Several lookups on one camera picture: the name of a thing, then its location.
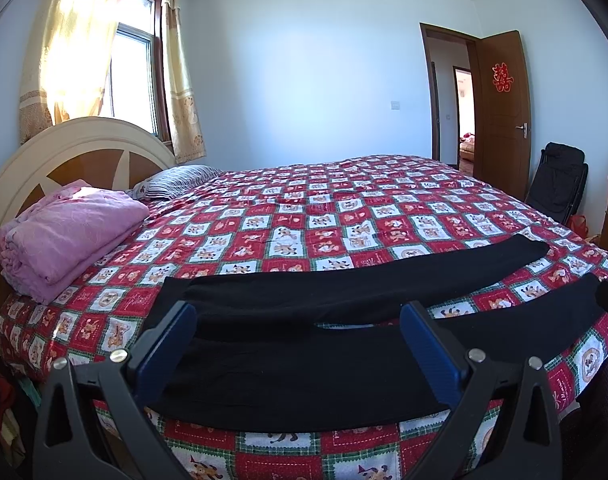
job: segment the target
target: blue gripper pad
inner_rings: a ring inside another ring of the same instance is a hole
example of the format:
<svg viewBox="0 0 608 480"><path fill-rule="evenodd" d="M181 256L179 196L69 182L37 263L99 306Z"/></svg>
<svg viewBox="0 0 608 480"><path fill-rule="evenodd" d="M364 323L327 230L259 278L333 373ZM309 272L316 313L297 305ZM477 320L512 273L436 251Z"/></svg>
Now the blue gripper pad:
<svg viewBox="0 0 608 480"><path fill-rule="evenodd" d="M178 301L156 327L139 336L126 372L138 406L149 406L162 395L196 328L195 308Z"/></svg>
<svg viewBox="0 0 608 480"><path fill-rule="evenodd" d="M458 366L458 359L439 338L439 327L417 301L402 307L399 326L437 402L455 408L462 398L468 368L461 360Z"/></svg>

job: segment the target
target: metal bolt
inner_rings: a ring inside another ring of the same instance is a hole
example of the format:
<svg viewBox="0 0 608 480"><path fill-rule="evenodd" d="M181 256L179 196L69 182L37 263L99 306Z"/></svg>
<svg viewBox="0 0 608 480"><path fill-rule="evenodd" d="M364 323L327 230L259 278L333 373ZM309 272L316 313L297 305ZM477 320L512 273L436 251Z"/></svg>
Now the metal bolt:
<svg viewBox="0 0 608 480"><path fill-rule="evenodd" d="M65 368L67 364L68 359L65 357L58 357L53 361L53 368L55 368L55 370L61 370L62 368Z"/></svg>
<svg viewBox="0 0 608 480"><path fill-rule="evenodd" d="M529 366L533 368L533 370L540 370L543 366L542 359L535 356L529 358Z"/></svg>
<svg viewBox="0 0 608 480"><path fill-rule="evenodd" d="M113 361L114 363L120 363L120 362L124 361L126 359L126 357L128 357L128 352L126 352L123 348L114 350L110 354L110 360Z"/></svg>
<svg viewBox="0 0 608 480"><path fill-rule="evenodd" d="M476 363L481 363L486 359L486 354L479 348L472 348L468 351L468 358Z"/></svg>

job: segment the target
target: red chinese character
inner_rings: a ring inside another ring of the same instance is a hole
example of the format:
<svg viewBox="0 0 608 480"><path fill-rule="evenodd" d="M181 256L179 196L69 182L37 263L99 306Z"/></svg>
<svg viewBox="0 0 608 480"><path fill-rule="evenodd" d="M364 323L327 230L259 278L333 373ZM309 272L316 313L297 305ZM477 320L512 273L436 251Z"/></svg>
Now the red chinese character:
<svg viewBox="0 0 608 480"><path fill-rule="evenodd" d="M508 67L506 63L495 64L493 67L493 84L497 88L498 92L510 92L511 83L515 81L515 78L508 75Z"/></svg>

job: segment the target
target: red plastic bag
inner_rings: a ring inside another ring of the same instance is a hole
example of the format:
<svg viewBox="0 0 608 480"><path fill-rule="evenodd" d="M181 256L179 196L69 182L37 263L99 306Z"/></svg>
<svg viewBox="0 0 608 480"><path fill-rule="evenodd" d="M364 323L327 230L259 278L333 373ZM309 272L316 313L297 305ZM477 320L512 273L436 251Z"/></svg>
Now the red plastic bag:
<svg viewBox="0 0 608 480"><path fill-rule="evenodd" d="M586 217L583 215L572 215L568 219L566 227L571 229L580 238L588 238L588 225L586 225Z"/></svg>

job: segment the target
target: curtain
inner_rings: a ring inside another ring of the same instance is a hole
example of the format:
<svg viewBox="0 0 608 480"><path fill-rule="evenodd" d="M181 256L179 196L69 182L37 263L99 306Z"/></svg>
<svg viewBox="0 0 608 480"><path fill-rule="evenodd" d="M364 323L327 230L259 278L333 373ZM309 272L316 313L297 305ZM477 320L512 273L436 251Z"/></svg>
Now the curtain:
<svg viewBox="0 0 608 480"><path fill-rule="evenodd" d="M42 0L24 58L23 144L53 124L100 112L120 0Z"/></svg>
<svg viewBox="0 0 608 480"><path fill-rule="evenodd" d="M206 155L191 76L181 43L178 0L162 0L164 87L173 151L178 164Z"/></svg>

